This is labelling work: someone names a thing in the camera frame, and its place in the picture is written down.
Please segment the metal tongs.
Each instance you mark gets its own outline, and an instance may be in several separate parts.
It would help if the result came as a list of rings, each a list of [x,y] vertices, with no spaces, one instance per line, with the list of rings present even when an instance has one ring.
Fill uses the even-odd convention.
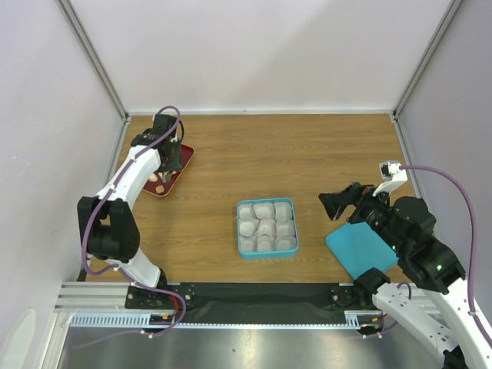
[[[161,179],[164,183],[168,183],[172,179],[173,175],[174,175],[173,171],[162,172],[161,173]]]

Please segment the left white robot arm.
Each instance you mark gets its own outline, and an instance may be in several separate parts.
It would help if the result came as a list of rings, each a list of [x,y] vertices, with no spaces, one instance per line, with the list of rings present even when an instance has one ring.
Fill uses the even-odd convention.
[[[153,125],[132,141],[112,179],[92,197],[77,203],[82,267],[91,276],[115,270],[131,285],[143,289],[142,298],[153,308],[169,299],[163,270],[140,248],[141,235],[133,215],[135,201],[150,177],[173,175],[182,169],[180,111],[161,108]]]

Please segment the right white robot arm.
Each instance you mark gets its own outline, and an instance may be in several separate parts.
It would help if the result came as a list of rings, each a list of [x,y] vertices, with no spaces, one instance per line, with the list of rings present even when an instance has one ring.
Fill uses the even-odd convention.
[[[456,254],[434,236],[436,218],[421,198],[404,196],[395,202],[373,185],[354,182],[337,193],[318,196],[335,221],[346,207],[355,207],[349,224],[365,223],[396,254],[404,274],[434,303],[446,325],[427,316],[392,285],[388,276],[369,268],[354,280],[355,303],[386,311],[435,353],[444,368],[489,368],[491,326],[477,324],[471,309],[469,278]]]

